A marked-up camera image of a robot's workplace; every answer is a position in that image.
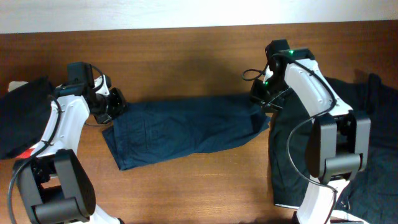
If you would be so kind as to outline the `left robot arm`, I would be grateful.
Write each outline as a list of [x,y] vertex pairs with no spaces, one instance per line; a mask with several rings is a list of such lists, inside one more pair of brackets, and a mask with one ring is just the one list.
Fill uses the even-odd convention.
[[107,124],[126,102],[107,75],[79,75],[46,96],[50,114],[26,159],[14,165],[17,187],[31,223],[122,223],[97,203],[93,184],[77,158],[89,115]]

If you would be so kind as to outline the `navy blue shorts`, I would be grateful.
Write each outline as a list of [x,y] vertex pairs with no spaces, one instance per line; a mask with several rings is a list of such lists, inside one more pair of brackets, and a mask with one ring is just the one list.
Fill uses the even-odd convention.
[[243,146],[270,117],[246,94],[130,103],[102,134],[119,168]]

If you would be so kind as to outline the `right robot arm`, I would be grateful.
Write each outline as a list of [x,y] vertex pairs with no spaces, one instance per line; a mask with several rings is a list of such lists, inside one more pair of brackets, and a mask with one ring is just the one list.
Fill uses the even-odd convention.
[[371,120],[355,111],[322,75],[314,54],[309,49],[291,49],[287,40],[273,40],[265,47],[267,63],[252,78],[251,100],[266,112],[282,109],[277,100],[294,92],[303,104],[308,118],[294,127],[295,133],[312,123],[305,149],[309,171],[303,202],[295,211],[294,223],[331,223],[338,197],[368,161]]

